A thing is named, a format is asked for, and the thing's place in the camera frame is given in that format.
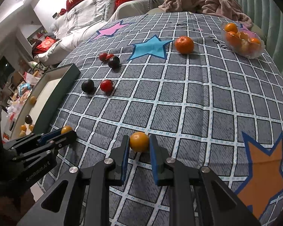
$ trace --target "metal rivet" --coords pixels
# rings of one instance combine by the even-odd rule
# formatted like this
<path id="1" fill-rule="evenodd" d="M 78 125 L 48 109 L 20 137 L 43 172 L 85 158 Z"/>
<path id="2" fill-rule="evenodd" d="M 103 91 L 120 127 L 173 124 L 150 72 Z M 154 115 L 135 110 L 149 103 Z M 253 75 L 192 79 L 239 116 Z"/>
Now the metal rivet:
<path id="1" fill-rule="evenodd" d="M 113 159 L 112 158 L 106 158 L 105 160 L 104 160 L 104 163 L 105 164 L 111 164 L 113 162 Z"/>
<path id="2" fill-rule="evenodd" d="M 172 163 L 174 163 L 176 160 L 175 160 L 174 158 L 172 158 L 172 157 L 168 157 L 168 158 L 166 159 L 166 161 L 167 161 L 167 163 L 172 164 Z"/>
<path id="3" fill-rule="evenodd" d="M 78 168 L 77 167 L 70 167 L 69 168 L 69 172 L 70 173 L 76 173 L 78 171 Z"/>
<path id="4" fill-rule="evenodd" d="M 203 173 L 209 173 L 211 170 L 210 170 L 209 167 L 204 166 L 204 167 L 201 168 L 201 171 L 202 171 Z"/>

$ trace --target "cherry tomato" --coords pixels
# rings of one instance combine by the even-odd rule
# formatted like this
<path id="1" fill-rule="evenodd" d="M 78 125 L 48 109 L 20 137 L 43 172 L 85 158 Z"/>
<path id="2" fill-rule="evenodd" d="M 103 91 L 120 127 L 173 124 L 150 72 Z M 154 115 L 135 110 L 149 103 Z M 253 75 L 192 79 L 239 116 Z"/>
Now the cherry tomato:
<path id="1" fill-rule="evenodd" d="M 111 92 L 113 90 L 113 82 L 111 80 L 103 80 L 100 88 L 103 92 Z"/>
<path id="2" fill-rule="evenodd" d="M 104 62 L 104 61 L 106 60 L 107 55 L 108 55 L 107 53 L 101 53 L 101 54 L 99 55 L 100 61 Z"/>
<path id="3" fill-rule="evenodd" d="M 106 56 L 106 60 L 109 60 L 110 58 L 112 58 L 114 56 L 114 54 L 108 54 L 107 56 Z"/>

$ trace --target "clear plastic container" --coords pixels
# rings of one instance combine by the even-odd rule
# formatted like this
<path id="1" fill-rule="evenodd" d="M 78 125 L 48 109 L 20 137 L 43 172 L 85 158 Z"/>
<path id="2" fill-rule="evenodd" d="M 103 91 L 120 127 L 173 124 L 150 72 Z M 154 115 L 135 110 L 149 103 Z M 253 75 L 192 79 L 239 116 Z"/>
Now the clear plastic container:
<path id="1" fill-rule="evenodd" d="M 221 35 L 223 41 L 226 45 L 234 52 L 246 57 L 246 58 L 257 58 L 259 57 L 265 49 L 264 41 L 254 32 L 249 31 L 246 28 L 241 28 L 237 26 L 238 32 L 236 35 L 231 35 L 224 30 L 227 22 L 221 24 Z M 256 38 L 260 41 L 261 45 L 258 43 L 250 42 L 251 38 Z"/>

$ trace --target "checkered tablecloth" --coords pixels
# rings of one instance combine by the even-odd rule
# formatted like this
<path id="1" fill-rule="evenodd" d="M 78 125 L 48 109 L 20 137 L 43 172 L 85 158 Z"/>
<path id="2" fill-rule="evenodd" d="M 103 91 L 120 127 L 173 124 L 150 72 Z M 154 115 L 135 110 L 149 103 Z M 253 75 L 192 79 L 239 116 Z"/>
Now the checkered tablecloth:
<path id="1" fill-rule="evenodd" d="M 78 139 L 59 151 L 58 165 L 40 187 L 47 190 L 71 166 L 96 164 L 123 135 L 143 131 L 156 134 L 159 145 L 185 165 L 211 167 L 262 225 L 274 221 L 283 208 L 283 80 L 267 52 L 249 60 L 227 49 L 223 21 L 185 12 L 127 18 L 105 25 L 70 53 L 61 65 L 75 63 L 81 74 L 49 131 L 67 124 Z M 172 42 L 183 35 L 195 42 L 190 55 L 179 54 Z M 165 55 L 134 57 L 136 45 L 151 38 L 171 41 L 163 46 Z M 101 52 L 117 55 L 121 67 L 113 71 L 103 64 Z M 95 82 L 95 94 L 82 92 L 86 79 Z M 109 96 L 99 88 L 103 79 L 114 81 Z M 257 178 L 252 163 L 261 161 L 252 154 L 268 161 L 275 150 L 278 169 L 274 175 L 266 167 L 270 174 L 258 185 L 266 200 L 258 204 L 256 193 L 246 191 Z M 275 190 L 269 190 L 269 180 Z M 154 185 L 148 153 L 130 152 L 125 185 L 110 187 L 109 201 L 111 225 L 169 225 L 168 188 Z M 194 208 L 198 222 L 196 203 Z"/>

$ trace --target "blue star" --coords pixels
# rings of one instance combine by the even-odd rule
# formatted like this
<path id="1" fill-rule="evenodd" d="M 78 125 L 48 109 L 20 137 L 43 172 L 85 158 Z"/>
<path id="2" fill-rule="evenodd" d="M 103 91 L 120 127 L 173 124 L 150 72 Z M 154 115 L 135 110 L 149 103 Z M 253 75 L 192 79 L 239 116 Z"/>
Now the blue star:
<path id="1" fill-rule="evenodd" d="M 154 35 L 146 42 L 133 44 L 134 50 L 128 61 L 147 54 L 153 55 L 161 59 L 167 59 L 165 45 L 170 43 L 171 41 L 172 40 L 161 41 L 156 35 Z"/>

